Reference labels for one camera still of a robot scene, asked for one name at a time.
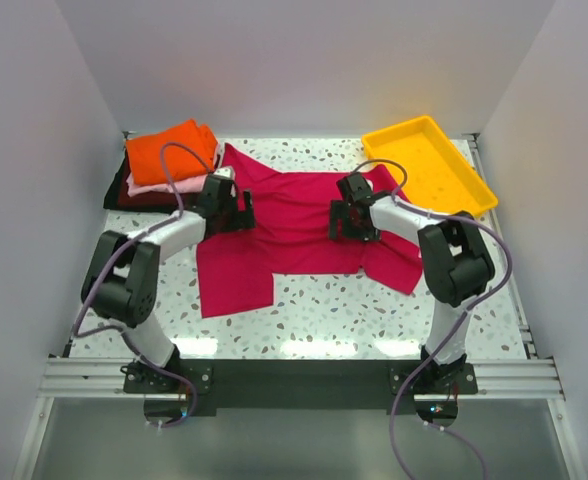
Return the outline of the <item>magenta t shirt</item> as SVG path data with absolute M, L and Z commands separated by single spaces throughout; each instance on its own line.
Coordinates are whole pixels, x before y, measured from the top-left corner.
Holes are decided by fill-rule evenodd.
M 413 292 L 422 262 L 413 243 L 383 234 L 376 242 L 329 237 L 330 203 L 340 197 L 339 173 L 283 173 L 232 145 L 223 163 L 251 193 L 256 225 L 219 233 L 196 251 L 203 317 L 269 307 L 274 275 L 356 274 L 403 294 Z

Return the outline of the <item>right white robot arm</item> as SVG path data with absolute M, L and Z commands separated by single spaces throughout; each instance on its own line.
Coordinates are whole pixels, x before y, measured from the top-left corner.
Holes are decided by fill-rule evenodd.
M 419 379 L 426 390 L 443 392 L 455 380 L 454 368 L 465 363 L 467 317 L 485 300 L 495 277 L 481 225 L 465 211 L 433 212 L 394 192 L 375 192 L 358 172 L 338 180 L 337 187 L 340 198 L 330 203 L 330 238 L 379 242 L 389 233 L 418 248 L 423 278 L 434 297 Z

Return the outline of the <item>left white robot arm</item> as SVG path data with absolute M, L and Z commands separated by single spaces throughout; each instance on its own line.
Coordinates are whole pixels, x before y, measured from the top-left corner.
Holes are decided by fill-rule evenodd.
M 105 329 L 118 331 L 135 357 L 149 364 L 145 378 L 151 386 L 159 392 L 174 390 L 181 368 L 172 361 L 180 354 L 154 314 L 161 263 L 214 235 L 254 227 L 251 193 L 236 186 L 231 167 L 222 167 L 206 176 L 193 205 L 179 203 L 177 211 L 145 229 L 103 232 L 83 282 L 73 336 L 104 330 L 80 330 L 92 310 L 108 321 Z

